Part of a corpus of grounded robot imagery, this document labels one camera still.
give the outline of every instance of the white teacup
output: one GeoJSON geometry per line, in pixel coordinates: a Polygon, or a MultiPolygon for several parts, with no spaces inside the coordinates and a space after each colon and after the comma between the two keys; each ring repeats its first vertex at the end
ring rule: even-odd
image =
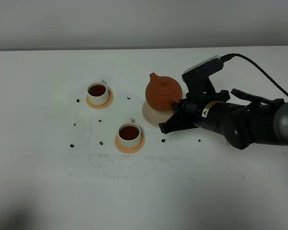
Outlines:
{"type": "Polygon", "coordinates": [[[136,123],[132,122],[131,117],[128,119],[128,121],[125,124],[123,124],[119,128],[117,135],[119,137],[120,144],[123,147],[128,148],[128,149],[133,149],[137,147],[141,143],[141,140],[142,140],[141,129],[136,123]],[[134,128],[126,128],[126,127],[136,128],[138,130],[138,135],[136,135],[137,132],[134,128]]]}
{"type": "Polygon", "coordinates": [[[107,103],[109,100],[109,91],[103,79],[91,84],[87,88],[87,97],[93,105],[103,105],[107,103]]]}

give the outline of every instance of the white wall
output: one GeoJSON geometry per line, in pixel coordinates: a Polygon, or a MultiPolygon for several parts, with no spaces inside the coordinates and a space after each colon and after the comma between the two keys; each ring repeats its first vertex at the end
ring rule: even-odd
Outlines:
{"type": "Polygon", "coordinates": [[[288,0],[0,0],[0,49],[288,45],[288,0]]]}

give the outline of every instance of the white table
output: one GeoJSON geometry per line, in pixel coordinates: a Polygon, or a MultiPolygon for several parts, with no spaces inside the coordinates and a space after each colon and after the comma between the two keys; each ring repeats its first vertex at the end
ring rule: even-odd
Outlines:
{"type": "MultiPolygon", "coordinates": [[[[185,94],[187,68],[227,53],[253,59],[288,91],[288,46],[0,52],[0,184],[33,188],[42,229],[288,230],[288,147],[241,151],[203,129],[165,135],[142,117],[151,72],[185,94]],[[86,88],[100,78],[114,100],[94,110],[86,88]],[[130,116],[146,143],[126,155],[114,137],[130,116]]],[[[239,57],[210,79],[218,92],[288,101],[239,57]]]]}

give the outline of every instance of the orange clay teapot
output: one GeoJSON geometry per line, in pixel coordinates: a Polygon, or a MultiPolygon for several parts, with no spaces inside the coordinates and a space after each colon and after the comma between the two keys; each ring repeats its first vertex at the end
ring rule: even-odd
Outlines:
{"type": "Polygon", "coordinates": [[[170,77],[160,77],[151,73],[145,96],[148,104],[158,111],[172,111],[171,104],[182,98],[179,83],[170,77]]]}

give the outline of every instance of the coaster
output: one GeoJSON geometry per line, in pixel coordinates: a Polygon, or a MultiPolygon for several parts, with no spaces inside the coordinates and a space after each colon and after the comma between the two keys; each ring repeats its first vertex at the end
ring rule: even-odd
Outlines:
{"type": "Polygon", "coordinates": [[[113,93],[109,89],[108,89],[108,91],[109,91],[109,100],[105,104],[94,105],[94,104],[90,103],[90,101],[88,100],[88,96],[86,96],[87,105],[90,106],[93,109],[104,109],[104,108],[108,107],[113,101],[113,93]]]}
{"type": "Polygon", "coordinates": [[[144,143],[145,143],[145,137],[144,137],[143,133],[142,133],[142,140],[141,140],[140,144],[133,149],[128,149],[128,148],[123,147],[119,142],[119,137],[117,135],[115,137],[115,146],[122,153],[135,153],[143,147],[144,143]]]}
{"type": "Polygon", "coordinates": [[[159,127],[159,123],[166,122],[173,115],[172,111],[157,111],[149,106],[145,101],[142,106],[142,115],[144,119],[152,126],[159,127]]]}

